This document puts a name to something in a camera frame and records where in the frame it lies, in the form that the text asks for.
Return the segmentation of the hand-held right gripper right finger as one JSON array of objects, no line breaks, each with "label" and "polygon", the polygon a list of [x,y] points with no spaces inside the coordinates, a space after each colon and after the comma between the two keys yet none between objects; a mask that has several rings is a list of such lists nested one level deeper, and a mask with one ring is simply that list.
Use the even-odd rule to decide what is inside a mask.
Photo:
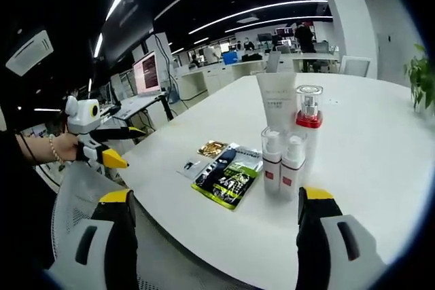
[{"label": "hand-held right gripper right finger", "polygon": [[387,266],[374,236],[324,189],[298,192],[297,289],[369,289]]}]

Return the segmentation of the person's left hand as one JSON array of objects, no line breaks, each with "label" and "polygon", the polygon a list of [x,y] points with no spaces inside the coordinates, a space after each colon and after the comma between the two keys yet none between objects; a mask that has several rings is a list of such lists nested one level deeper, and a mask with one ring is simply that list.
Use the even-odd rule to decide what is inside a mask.
[{"label": "person's left hand", "polygon": [[54,137],[52,144],[57,155],[63,162],[76,160],[78,138],[74,134],[63,133]]}]

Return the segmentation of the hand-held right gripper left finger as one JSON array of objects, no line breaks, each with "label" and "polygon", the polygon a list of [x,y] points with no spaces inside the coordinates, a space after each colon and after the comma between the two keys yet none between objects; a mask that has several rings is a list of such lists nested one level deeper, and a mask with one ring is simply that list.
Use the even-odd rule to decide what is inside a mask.
[{"label": "hand-held right gripper left finger", "polygon": [[131,189],[109,192],[71,229],[46,271],[59,289],[138,288],[133,202]]}]

